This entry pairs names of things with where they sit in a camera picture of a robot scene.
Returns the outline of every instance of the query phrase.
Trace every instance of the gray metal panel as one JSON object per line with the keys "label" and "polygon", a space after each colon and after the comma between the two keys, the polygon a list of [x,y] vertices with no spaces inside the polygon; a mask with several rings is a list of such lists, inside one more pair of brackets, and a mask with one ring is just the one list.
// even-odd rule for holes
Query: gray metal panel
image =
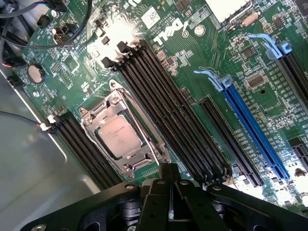
{"label": "gray metal panel", "polygon": [[[0,99],[0,110],[34,119],[2,76]],[[35,125],[0,115],[0,128],[1,230],[18,231],[32,220],[99,192],[70,151],[60,145],[62,153]]]}

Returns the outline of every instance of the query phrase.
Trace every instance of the pcie slot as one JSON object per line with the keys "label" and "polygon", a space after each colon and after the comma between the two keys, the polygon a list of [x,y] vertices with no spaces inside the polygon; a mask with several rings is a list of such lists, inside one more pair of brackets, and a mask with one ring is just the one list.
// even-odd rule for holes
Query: pcie slot
{"label": "pcie slot", "polygon": [[263,180],[261,179],[258,171],[251,163],[250,159],[246,156],[242,146],[235,139],[231,128],[226,123],[224,117],[212,99],[209,96],[204,97],[200,101],[200,106],[246,178],[254,187],[263,185]]}
{"label": "pcie slot", "polygon": [[196,180],[224,181],[231,168],[220,152],[204,140],[205,128],[196,121],[192,108],[179,89],[146,47],[128,51],[124,64],[111,64],[120,71],[166,141]]}
{"label": "pcie slot", "polygon": [[289,179],[290,175],[285,169],[281,159],[276,154],[235,86],[231,84],[223,91],[223,94],[277,178]]}
{"label": "pcie slot", "polygon": [[295,137],[288,140],[295,155],[298,157],[305,171],[308,172],[308,148],[305,143],[299,138]]}
{"label": "pcie slot", "polygon": [[70,147],[100,189],[108,189],[121,183],[120,177],[95,144],[86,136],[73,114],[69,112],[58,119],[56,134]]}
{"label": "pcie slot", "polygon": [[308,110],[308,79],[295,61],[292,53],[276,60],[287,81],[297,95],[304,110]]}

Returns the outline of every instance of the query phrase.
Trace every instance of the black pcie slot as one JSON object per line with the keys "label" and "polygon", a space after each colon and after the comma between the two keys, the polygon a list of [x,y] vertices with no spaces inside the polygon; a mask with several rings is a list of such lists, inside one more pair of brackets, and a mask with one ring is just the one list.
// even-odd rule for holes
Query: black pcie slot
{"label": "black pcie slot", "polygon": [[147,46],[129,55],[121,64],[105,60],[119,70],[166,141],[191,175],[207,182],[225,180],[231,168],[207,135],[192,108]]}
{"label": "black pcie slot", "polygon": [[305,110],[308,110],[308,80],[295,61],[294,56],[289,53],[279,59],[277,63],[295,91],[301,105]]}
{"label": "black pcie slot", "polygon": [[221,140],[224,142],[229,152],[233,155],[234,159],[240,170],[254,186],[261,186],[264,184],[255,166],[251,163],[250,159],[246,156],[245,151],[239,142],[235,139],[231,128],[226,123],[221,112],[215,106],[214,102],[209,96],[204,97],[200,101],[200,106],[206,114],[207,118],[217,131]]}
{"label": "black pcie slot", "polygon": [[308,172],[308,148],[305,143],[299,138],[295,137],[288,140],[295,155],[298,157],[305,171]]}
{"label": "black pcie slot", "polygon": [[60,116],[59,121],[56,125],[56,133],[70,147],[101,190],[122,182],[99,149],[86,136],[71,112]]}

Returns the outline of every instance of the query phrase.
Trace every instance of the motherboard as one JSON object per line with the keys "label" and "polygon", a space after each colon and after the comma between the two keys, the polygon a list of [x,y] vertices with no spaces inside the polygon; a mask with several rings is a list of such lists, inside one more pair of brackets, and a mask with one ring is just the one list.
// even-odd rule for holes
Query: motherboard
{"label": "motherboard", "polygon": [[[86,1],[63,4],[29,45],[74,34]],[[304,214],[307,16],[307,0],[94,0],[78,39],[14,72],[101,189],[172,162]]]}

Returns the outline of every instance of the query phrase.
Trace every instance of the barcode sticker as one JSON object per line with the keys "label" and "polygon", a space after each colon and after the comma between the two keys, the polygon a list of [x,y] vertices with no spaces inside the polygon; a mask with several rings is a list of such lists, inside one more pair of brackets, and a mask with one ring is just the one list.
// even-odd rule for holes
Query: barcode sticker
{"label": "barcode sticker", "polygon": [[142,21],[148,29],[153,27],[159,20],[160,17],[154,7],[151,7],[142,17]]}

